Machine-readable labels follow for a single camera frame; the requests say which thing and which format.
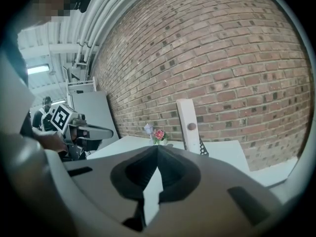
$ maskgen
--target fluorescent light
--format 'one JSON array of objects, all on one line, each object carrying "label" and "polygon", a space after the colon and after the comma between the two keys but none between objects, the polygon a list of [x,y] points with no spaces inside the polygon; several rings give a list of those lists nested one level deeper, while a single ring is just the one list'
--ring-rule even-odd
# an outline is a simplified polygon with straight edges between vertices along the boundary
[{"label": "fluorescent light", "polygon": [[58,101],[58,102],[52,103],[51,105],[62,104],[62,103],[65,103],[65,102],[66,102],[66,100],[61,100],[61,101]]},{"label": "fluorescent light", "polygon": [[45,71],[49,71],[49,67],[47,65],[29,68],[28,74],[31,75],[31,74],[45,72]]}]

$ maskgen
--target black camera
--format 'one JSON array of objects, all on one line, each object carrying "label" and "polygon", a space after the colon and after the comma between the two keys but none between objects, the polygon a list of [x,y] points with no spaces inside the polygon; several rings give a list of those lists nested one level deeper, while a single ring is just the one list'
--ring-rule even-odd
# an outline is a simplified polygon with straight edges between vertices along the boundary
[{"label": "black camera", "polygon": [[91,0],[77,0],[74,10],[79,10],[81,13],[85,13],[90,2]]}]

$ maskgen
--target brick wall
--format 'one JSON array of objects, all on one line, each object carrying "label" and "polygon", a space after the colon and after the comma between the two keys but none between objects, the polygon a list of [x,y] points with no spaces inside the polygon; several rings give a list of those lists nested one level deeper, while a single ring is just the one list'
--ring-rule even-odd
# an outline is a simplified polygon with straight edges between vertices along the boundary
[{"label": "brick wall", "polygon": [[146,123],[181,140],[175,100],[194,100],[203,141],[239,140],[251,170],[299,152],[310,66],[272,0],[141,0],[97,57],[121,136]]}]

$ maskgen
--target pink flower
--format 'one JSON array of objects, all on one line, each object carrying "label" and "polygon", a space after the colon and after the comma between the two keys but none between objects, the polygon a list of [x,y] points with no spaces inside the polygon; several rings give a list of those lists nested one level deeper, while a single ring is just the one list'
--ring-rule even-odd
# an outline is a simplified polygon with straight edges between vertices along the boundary
[{"label": "pink flower", "polygon": [[157,132],[154,131],[154,133],[155,133],[155,137],[156,137],[158,140],[161,140],[161,139],[163,138],[163,136],[164,136],[164,131],[162,131],[162,130],[158,130]]}]

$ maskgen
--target person's hand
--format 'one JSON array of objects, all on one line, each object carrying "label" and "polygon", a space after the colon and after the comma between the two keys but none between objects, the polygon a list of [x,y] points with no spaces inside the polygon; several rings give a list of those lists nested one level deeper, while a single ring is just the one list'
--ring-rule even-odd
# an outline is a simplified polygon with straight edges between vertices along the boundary
[{"label": "person's hand", "polygon": [[42,132],[33,128],[34,138],[41,144],[44,149],[54,150],[56,152],[67,151],[67,145],[64,142],[60,132],[49,131]]}]

